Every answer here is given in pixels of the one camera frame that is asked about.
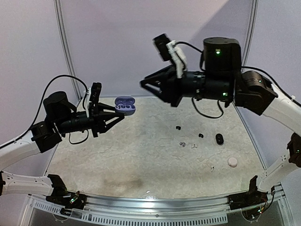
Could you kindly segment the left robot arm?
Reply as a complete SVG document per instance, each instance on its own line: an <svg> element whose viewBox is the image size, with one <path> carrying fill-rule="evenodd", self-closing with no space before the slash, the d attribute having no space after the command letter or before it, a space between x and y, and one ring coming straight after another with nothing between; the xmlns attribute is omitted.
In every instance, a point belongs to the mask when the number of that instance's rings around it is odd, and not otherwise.
<svg viewBox="0 0 301 226"><path fill-rule="evenodd" d="M70 194L59 175L25 176L9 173L5 168L29 156L44 153L59 144L68 133L91 132L93 137L106 133L124 119L113 106L100 103L101 83L88 90L85 110L78 111L64 91L57 91L43 100L46 117L33 124L24 135L0 147L0 194L40 194L52 196L66 204Z"/></svg>

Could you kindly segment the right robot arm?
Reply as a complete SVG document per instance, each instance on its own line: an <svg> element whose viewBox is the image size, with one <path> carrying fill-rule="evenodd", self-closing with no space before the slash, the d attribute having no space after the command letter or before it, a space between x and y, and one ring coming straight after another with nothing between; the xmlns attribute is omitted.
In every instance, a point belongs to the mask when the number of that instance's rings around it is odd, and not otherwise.
<svg viewBox="0 0 301 226"><path fill-rule="evenodd" d="M199 71L188 70L178 41L162 34L153 43L170 65L145 77L140 85L163 102L177 107L184 97L217 100L272 118L293 132L287 145L289 156L281 156L261 177L250 180L248 191L243 193L245 204L254 205L266 197L273 185L301 166L301 105L265 71L248 66L242 72L241 47L236 39L204 39Z"/></svg>

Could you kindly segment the blue earbud charging case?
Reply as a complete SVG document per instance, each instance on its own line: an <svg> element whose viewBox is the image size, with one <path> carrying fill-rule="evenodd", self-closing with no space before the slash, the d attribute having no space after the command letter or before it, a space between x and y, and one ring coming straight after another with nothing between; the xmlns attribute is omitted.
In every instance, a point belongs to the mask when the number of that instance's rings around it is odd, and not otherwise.
<svg viewBox="0 0 301 226"><path fill-rule="evenodd" d="M117 109L117 105L124 105L125 108ZM117 113L122 113L125 116L133 115L136 111L135 99L131 96L121 96L115 98L115 109Z"/></svg>

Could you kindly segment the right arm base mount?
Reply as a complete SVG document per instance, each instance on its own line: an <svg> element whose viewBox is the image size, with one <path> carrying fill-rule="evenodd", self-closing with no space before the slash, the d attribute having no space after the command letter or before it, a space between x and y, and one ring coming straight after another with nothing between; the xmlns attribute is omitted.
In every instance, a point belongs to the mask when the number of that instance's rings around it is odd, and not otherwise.
<svg viewBox="0 0 301 226"><path fill-rule="evenodd" d="M268 201L268 192L242 192L227 196L231 210L243 209Z"/></svg>

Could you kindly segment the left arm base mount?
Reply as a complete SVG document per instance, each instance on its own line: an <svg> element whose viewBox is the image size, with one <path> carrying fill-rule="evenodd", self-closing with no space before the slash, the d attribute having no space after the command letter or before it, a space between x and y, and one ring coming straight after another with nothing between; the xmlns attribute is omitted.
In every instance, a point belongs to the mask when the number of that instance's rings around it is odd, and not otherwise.
<svg viewBox="0 0 301 226"><path fill-rule="evenodd" d="M80 191L69 192L66 189L54 189L52 194L46 196L46 201L62 205L66 209L84 209L87 202L87 196Z"/></svg>

